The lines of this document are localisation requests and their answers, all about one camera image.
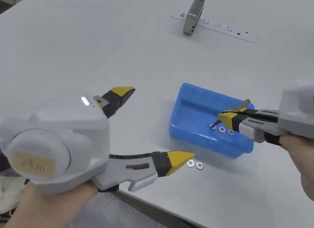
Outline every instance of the power strip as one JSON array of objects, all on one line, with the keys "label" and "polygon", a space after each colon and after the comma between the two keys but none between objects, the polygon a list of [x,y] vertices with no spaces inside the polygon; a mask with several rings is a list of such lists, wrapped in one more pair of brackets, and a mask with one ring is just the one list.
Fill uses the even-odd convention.
[{"label": "power strip", "polygon": [[[174,19],[180,20],[180,21],[185,21],[186,18],[185,12],[171,16]],[[251,33],[245,31],[245,30],[239,30],[239,29],[234,29],[232,26],[223,24],[219,21],[214,21],[214,20],[209,20],[204,17],[200,17],[197,26],[207,28],[210,30],[214,30],[219,33],[223,33],[226,35],[229,35],[234,38],[238,38],[250,43],[256,43],[256,36],[252,35]]]}]

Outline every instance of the white tabletop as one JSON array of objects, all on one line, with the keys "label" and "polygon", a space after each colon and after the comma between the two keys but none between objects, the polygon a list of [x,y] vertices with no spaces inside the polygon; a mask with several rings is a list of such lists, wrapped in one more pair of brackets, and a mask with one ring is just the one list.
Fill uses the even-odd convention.
[{"label": "white tabletop", "polygon": [[0,15],[1,118],[74,88],[134,86],[110,119],[112,153],[193,150],[205,166],[132,196],[207,228],[312,228],[314,203],[284,150],[256,144],[232,160],[171,140],[168,125],[184,82],[278,108],[284,86],[314,77],[314,0],[206,0],[203,16],[257,34],[256,44],[204,28],[183,36],[170,16],[192,1],[22,1]]}]

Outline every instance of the person's hand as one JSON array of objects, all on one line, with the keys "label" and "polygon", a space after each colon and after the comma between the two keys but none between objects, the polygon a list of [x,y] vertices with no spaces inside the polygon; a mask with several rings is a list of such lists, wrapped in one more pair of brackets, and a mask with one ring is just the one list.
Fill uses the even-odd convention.
[{"label": "person's hand", "polygon": [[304,192],[314,201],[314,141],[295,135],[283,135],[279,142],[301,173]]},{"label": "person's hand", "polygon": [[89,181],[65,193],[43,195],[29,182],[20,204],[5,227],[65,227],[97,192],[96,185]]}]

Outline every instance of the small washer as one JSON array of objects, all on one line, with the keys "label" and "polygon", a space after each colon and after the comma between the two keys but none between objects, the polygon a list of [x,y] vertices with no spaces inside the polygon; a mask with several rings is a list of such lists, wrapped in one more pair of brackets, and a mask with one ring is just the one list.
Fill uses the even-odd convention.
[{"label": "small washer", "polygon": [[226,132],[226,129],[224,127],[219,127],[218,130],[221,132],[221,133],[225,133]]},{"label": "small washer", "polygon": [[196,168],[197,168],[198,170],[202,170],[202,169],[204,168],[204,164],[203,164],[202,162],[197,162],[197,163],[196,163]]},{"label": "small washer", "polygon": [[195,165],[195,163],[194,163],[194,160],[193,160],[193,159],[190,159],[189,161],[187,161],[187,162],[186,162],[186,164],[187,164],[187,166],[188,166],[189,168],[193,168],[193,167],[194,167],[194,165]]},{"label": "small washer", "polygon": [[235,134],[235,132],[232,131],[232,130],[228,130],[228,134],[231,135],[231,136],[233,136],[233,135]]},{"label": "small washer", "polygon": [[[210,124],[209,125],[209,127],[211,128],[211,126],[213,126],[214,124]],[[213,128],[211,128],[211,129],[213,129],[213,130],[215,130],[217,128],[217,126],[214,126]]]}]

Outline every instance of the blue plastic tray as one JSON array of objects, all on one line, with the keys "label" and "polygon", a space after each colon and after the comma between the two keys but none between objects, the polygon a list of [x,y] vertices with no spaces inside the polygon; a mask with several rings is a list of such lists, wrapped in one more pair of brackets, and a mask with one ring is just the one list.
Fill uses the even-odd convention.
[{"label": "blue plastic tray", "polygon": [[175,107],[170,119],[170,136],[194,145],[206,147],[230,157],[239,157],[253,150],[253,141],[235,132],[230,136],[227,131],[220,133],[210,129],[221,111],[231,109],[242,101],[209,91],[188,83],[184,83],[179,91]]}]

